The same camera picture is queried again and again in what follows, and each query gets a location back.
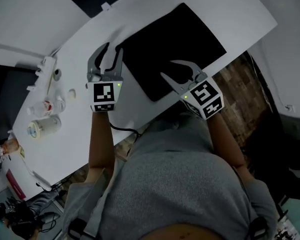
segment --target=gray t-shirt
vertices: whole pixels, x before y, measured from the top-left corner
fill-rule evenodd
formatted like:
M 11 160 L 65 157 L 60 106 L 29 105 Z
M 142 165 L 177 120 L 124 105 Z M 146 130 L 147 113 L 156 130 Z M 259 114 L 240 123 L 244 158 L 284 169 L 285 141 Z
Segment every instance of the gray t-shirt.
M 184 223 L 245 240 L 250 223 L 262 216 L 273 239 L 277 212 L 266 184 L 255 179 L 242 186 L 227 162 L 210 152 L 209 142 L 190 128 L 142 136 L 106 198 L 98 236 L 134 240 Z M 81 199 L 91 186 L 73 185 L 68 198 Z

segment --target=plastic bottle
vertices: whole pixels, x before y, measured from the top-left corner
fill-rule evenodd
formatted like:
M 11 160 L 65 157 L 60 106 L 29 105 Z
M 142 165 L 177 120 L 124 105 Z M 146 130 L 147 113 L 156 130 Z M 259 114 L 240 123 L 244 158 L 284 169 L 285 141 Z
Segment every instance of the plastic bottle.
M 56 115 L 66 109 L 66 103 L 61 98 L 56 100 L 38 101 L 26 110 L 29 115 L 35 115 L 37 118 Z
M 2 145 L 0 145 L 0 157 L 11 154 L 19 149 L 19 143 L 16 138 L 11 138 L 6 140 Z

